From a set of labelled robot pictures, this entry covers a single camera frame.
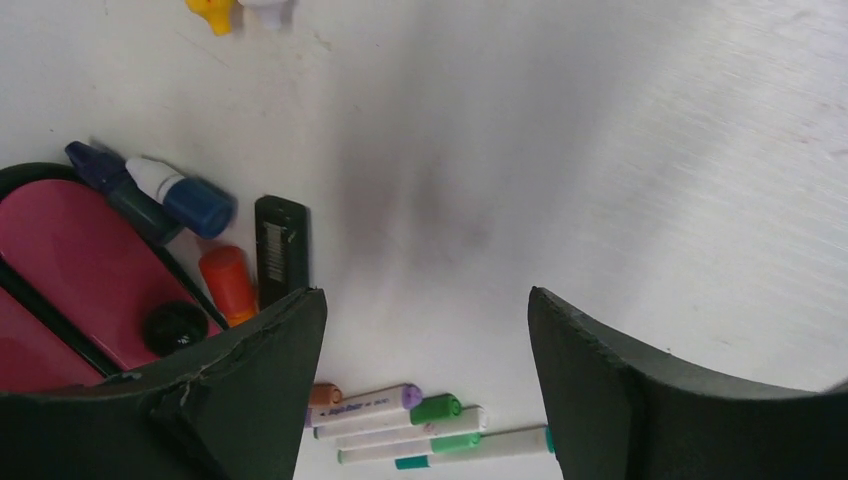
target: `green marker cap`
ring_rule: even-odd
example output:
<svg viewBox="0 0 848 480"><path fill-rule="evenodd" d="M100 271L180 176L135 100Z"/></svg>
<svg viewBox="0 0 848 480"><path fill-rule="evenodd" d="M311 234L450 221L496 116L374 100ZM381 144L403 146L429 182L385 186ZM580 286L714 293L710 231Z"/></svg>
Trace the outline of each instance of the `green marker cap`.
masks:
<svg viewBox="0 0 848 480"><path fill-rule="evenodd" d="M458 417L462 413L462 404L451 394L425 398L421 405L409 411L409 421L413 425Z"/></svg>
<svg viewBox="0 0 848 480"><path fill-rule="evenodd" d="M459 450L468 450L477 448L480 445L479 433L469 433L467 435L456 435L454 437L434 438L430 440L430 448L433 453L448 453Z"/></svg>
<svg viewBox="0 0 848 480"><path fill-rule="evenodd" d="M415 470L416 468L430 468L427 455L420 457L398 458L395 460L395 468L398 470Z"/></svg>

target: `white cap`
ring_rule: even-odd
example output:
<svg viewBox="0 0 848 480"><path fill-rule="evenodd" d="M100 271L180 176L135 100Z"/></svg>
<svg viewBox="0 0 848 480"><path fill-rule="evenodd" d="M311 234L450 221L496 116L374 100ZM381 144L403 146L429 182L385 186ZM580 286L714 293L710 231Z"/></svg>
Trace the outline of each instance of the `white cap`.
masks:
<svg viewBox="0 0 848 480"><path fill-rule="evenodd" d="M243 3L259 16L262 25L268 30L283 28L283 8L286 6L286 0L274 0L273 3L265 0L245 0Z"/></svg>
<svg viewBox="0 0 848 480"><path fill-rule="evenodd" d="M159 203L165 200L165 195L175 183L185 178L165 163L141 157L127 160L127 171L138 189Z"/></svg>

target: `yellow toy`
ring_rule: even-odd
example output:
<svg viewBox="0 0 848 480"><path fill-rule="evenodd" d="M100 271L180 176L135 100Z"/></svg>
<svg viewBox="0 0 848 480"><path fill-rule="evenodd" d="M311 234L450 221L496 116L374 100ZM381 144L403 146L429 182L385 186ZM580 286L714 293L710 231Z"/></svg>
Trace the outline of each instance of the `yellow toy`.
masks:
<svg viewBox="0 0 848 480"><path fill-rule="evenodd" d="M226 35L233 31L230 10L236 0L186 0L188 9L203 17L215 35Z"/></svg>

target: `dark blue cap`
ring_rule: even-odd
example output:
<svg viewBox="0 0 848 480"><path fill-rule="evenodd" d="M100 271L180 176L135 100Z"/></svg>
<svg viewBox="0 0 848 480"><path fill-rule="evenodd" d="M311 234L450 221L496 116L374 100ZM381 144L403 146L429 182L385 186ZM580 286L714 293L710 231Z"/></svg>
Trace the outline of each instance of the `dark blue cap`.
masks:
<svg viewBox="0 0 848 480"><path fill-rule="evenodd" d="M198 178L184 178L175 183L162 204L165 211L207 240L220 235L235 215L235 202Z"/></svg>
<svg viewBox="0 0 848 480"><path fill-rule="evenodd" d="M110 152L98 150L82 142L65 147L77 175L98 192L108 195L124 182L132 181L124 160Z"/></svg>

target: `pink pencil case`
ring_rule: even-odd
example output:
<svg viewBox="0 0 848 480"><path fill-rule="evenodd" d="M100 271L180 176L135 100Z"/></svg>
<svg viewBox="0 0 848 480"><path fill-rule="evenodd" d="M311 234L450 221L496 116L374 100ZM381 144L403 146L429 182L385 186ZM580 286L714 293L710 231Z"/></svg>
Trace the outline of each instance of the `pink pencil case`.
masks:
<svg viewBox="0 0 848 480"><path fill-rule="evenodd" d="M203 307L209 335L223 324L167 252L69 167L0 171L0 257L0 390L92 385L157 360L142 323L169 302Z"/></svg>

